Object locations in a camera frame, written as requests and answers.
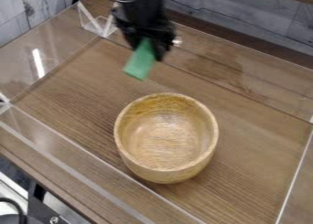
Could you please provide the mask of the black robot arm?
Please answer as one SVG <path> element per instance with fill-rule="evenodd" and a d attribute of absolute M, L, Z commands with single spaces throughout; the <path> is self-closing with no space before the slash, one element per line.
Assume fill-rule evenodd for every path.
<path fill-rule="evenodd" d="M 177 28 L 165 12 L 165 0 L 115 0 L 111 10 L 117 26 L 133 49 L 141 41 L 150 40 L 153 55 L 158 61 L 174 46 Z"/>

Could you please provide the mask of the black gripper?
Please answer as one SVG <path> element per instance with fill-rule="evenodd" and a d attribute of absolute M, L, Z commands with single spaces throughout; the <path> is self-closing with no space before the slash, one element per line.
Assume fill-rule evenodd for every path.
<path fill-rule="evenodd" d="M 125 39 L 133 50 L 146 37 L 151 39 L 155 59 L 163 60 L 172 50 L 177 29 L 165 13 L 165 0 L 115 0 L 111 10 Z"/>

